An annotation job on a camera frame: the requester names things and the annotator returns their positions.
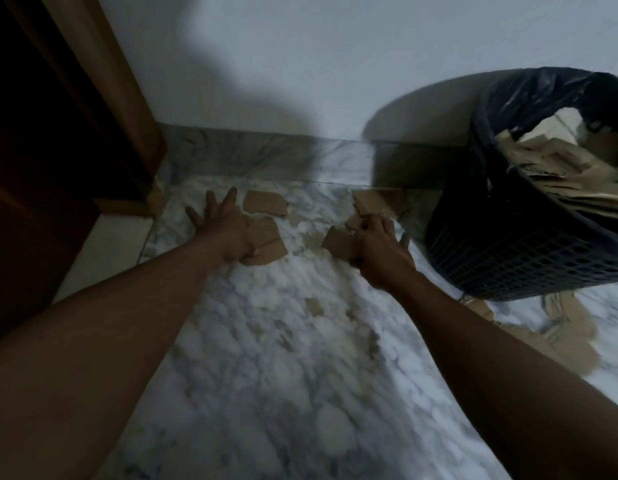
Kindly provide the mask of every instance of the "trash bin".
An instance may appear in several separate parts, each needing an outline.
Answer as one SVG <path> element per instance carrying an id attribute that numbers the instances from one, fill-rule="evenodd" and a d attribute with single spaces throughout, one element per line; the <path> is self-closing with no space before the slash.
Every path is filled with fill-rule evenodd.
<path id="1" fill-rule="evenodd" d="M 525 69 L 481 95 L 425 237 L 433 267 L 460 290 L 499 301 L 618 282 L 618 229 L 539 190 L 495 142 L 505 129 L 519 138 L 563 107 L 576 107 L 590 130 L 618 132 L 618 77 Z"/>

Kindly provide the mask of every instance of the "white wall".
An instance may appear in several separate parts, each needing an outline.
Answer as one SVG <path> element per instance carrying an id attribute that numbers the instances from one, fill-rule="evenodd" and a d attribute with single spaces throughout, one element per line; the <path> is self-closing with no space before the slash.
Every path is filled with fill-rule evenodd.
<path id="1" fill-rule="evenodd" d="M 427 86 L 523 66 L 618 75 L 618 0 L 100 2 L 156 119 L 179 125 L 462 143 L 488 77 Z"/>

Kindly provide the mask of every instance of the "person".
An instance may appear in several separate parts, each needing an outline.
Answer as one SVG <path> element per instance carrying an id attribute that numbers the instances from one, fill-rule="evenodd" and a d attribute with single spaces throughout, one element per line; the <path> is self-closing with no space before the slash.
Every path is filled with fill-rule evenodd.
<path id="1" fill-rule="evenodd" d="M 253 250 L 231 189 L 195 237 L 82 290 L 0 340 L 0 479 L 89 478 L 222 263 Z M 448 297 L 418 272 L 393 222 L 357 233 L 361 275 L 411 317 L 478 433 L 514 479 L 618 479 L 618 406 Z"/>

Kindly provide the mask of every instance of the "person's right hand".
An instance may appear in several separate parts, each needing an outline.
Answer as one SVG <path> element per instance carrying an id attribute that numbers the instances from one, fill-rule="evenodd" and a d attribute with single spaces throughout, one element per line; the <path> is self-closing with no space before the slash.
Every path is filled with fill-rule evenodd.
<path id="1" fill-rule="evenodd" d="M 196 238 L 212 239 L 222 258 L 229 262 L 253 252 L 253 246 L 247 241 L 247 224 L 240 207 L 235 204 L 237 193 L 238 190 L 232 187 L 225 199 L 218 204 L 216 194 L 209 190 L 204 219 L 193 207 L 185 208 L 196 228 Z"/>
<path id="2" fill-rule="evenodd" d="M 413 258 L 396 240 L 391 219 L 373 215 L 366 224 L 366 229 L 356 231 L 361 249 L 361 259 L 356 265 L 371 286 L 393 294 L 413 277 L 416 270 Z"/>

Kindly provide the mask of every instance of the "forearm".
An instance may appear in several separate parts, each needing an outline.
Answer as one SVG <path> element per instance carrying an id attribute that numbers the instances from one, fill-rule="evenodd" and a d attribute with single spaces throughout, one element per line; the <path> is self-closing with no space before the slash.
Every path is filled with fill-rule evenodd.
<path id="1" fill-rule="evenodd" d="M 85 289 L 0 341 L 0 477 L 93 471 L 191 312 L 201 239 Z"/>
<path id="2" fill-rule="evenodd" d="M 415 270 L 403 282 L 394 296 L 465 414 L 512 475 L 534 462 L 553 465 L 547 475 L 563 467 L 586 475 L 592 465 L 618 474 L 617 405 Z"/>

